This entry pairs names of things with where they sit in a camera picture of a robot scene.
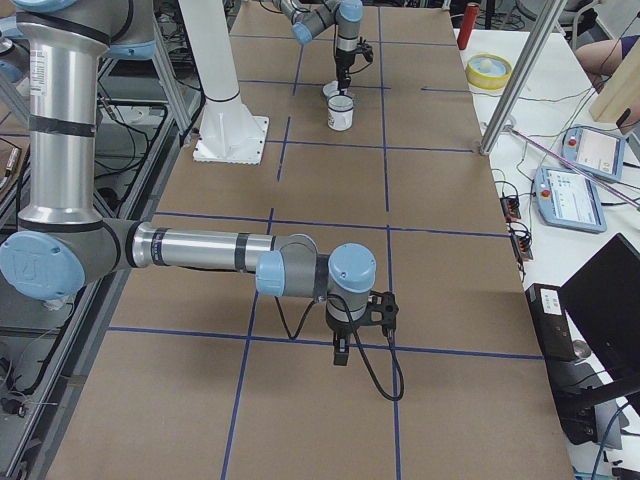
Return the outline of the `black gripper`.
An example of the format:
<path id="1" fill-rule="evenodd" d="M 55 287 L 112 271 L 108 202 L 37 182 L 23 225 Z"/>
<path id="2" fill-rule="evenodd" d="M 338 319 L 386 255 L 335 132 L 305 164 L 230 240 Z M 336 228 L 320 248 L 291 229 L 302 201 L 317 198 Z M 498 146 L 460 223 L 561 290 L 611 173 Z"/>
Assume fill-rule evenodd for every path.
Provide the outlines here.
<path id="1" fill-rule="evenodd" d="M 356 53 L 354 50 L 345 51 L 342 49 L 335 50 L 335 66 L 337 79 L 338 95 L 344 95 L 350 86 L 349 70 L 355 62 Z"/>
<path id="2" fill-rule="evenodd" d="M 359 328 L 356 321 L 340 321 L 327 318 L 327 325 L 333 332 L 333 365 L 347 366 L 349 361 L 349 343 L 351 334 Z"/>

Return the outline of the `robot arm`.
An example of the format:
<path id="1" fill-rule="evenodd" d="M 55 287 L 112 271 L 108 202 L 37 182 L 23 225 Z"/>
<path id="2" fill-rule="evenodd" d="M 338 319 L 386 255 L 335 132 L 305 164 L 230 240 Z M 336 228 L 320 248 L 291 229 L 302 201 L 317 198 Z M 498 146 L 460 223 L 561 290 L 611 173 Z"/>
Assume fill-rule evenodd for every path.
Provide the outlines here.
<path id="1" fill-rule="evenodd" d="M 313 9 L 300 1 L 272 1 L 273 9 L 262 1 L 260 5 L 270 13 L 282 14 L 291 23 L 291 30 L 298 43 L 306 45 L 329 29 L 335 28 L 333 58 L 335 62 L 337 91 L 346 96 L 351 86 L 351 68 L 356 57 L 362 55 L 368 65 L 374 56 L 371 46 L 360 35 L 364 6 L 361 1 L 322 1 Z"/>
<path id="2" fill-rule="evenodd" d="M 338 92 L 368 45 L 359 35 L 361 1 L 272 1 L 306 44 L 335 26 Z M 321 255 L 307 235 L 181 231 L 103 218 L 93 205 L 99 60 L 149 59 L 156 50 L 152 1 L 12 1 L 30 46 L 31 187 L 18 231 L 1 245 L 1 273 L 23 295 L 53 300 L 124 269 L 149 265 L 255 274 L 274 297 L 326 301 L 334 364 L 346 365 L 353 335 L 373 325 L 372 253 L 344 244 Z M 259 164 L 269 119 L 241 99 L 223 1 L 179 1 L 204 97 L 196 161 Z"/>

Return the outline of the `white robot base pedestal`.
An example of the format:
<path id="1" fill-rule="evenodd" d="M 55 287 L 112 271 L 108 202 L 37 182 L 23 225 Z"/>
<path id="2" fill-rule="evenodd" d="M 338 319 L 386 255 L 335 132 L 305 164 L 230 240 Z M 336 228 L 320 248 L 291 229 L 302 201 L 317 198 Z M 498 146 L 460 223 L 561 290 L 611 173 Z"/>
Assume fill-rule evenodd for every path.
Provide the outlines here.
<path id="1" fill-rule="evenodd" d="M 223 3 L 182 0 L 179 6 L 205 97 L 194 159 L 257 165 L 269 119 L 252 115 L 242 100 Z"/>

